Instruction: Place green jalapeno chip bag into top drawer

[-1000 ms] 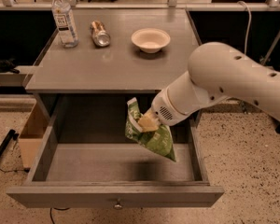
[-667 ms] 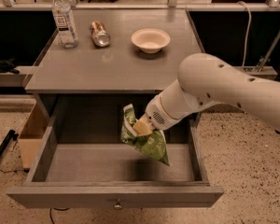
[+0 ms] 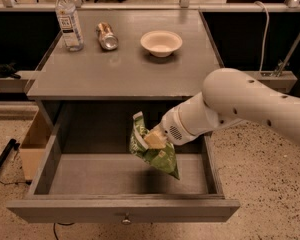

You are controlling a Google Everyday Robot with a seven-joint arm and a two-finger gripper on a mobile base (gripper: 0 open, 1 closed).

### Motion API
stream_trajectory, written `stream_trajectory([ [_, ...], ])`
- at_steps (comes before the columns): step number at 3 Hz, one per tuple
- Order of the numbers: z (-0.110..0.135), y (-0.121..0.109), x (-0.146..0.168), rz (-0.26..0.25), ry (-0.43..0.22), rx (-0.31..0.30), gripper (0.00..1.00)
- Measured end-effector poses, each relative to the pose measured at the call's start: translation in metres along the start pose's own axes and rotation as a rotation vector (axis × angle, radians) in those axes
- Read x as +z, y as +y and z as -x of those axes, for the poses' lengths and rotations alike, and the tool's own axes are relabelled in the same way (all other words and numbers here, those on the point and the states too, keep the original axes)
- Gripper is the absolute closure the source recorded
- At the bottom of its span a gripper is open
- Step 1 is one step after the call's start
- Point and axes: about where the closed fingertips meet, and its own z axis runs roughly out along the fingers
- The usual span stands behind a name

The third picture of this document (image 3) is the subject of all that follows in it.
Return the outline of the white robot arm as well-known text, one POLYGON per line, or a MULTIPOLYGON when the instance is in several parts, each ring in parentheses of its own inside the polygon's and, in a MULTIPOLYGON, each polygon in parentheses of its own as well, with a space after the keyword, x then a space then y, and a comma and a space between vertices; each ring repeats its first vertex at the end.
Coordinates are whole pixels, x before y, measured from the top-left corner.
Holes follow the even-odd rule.
POLYGON ((211 72, 201 91, 165 113, 144 140, 150 148, 167 142, 183 145, 243 120, 264 125, 300 146, 300 98, 231 68, 211 72))

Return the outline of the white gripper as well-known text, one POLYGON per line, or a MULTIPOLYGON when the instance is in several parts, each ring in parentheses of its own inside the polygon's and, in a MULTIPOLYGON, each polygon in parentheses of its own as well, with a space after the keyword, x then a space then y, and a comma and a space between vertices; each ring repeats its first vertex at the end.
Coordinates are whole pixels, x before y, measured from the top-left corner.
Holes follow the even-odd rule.
POLYGON ((183 126, 178 107, 167 111, 159 126, 154 127, 144 137, 144 141, 150 149, 163 149, 166 146, 167 139, 178 146, 195 139, 195 136, 190 134, 183 126))

